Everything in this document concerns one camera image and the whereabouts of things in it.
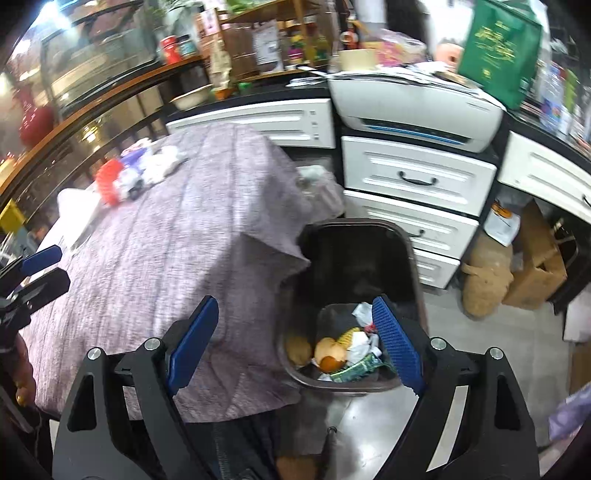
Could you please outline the left hand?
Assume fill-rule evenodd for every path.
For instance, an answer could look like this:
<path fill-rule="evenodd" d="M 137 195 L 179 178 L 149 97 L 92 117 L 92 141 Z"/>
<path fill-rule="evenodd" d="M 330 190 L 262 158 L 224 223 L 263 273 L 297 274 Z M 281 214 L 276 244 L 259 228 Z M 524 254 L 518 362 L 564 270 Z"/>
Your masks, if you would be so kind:
<path fill-rule="evenodd" d="M 12 379 L 17 388 L 16 400 L 22 407 L 33 406 L 36 396 L 36 381 L 33 375 L 33 367 L 29 361 L 26 343 L 20 334 L 16 335 L 15 347 L 17 361 Z"/>

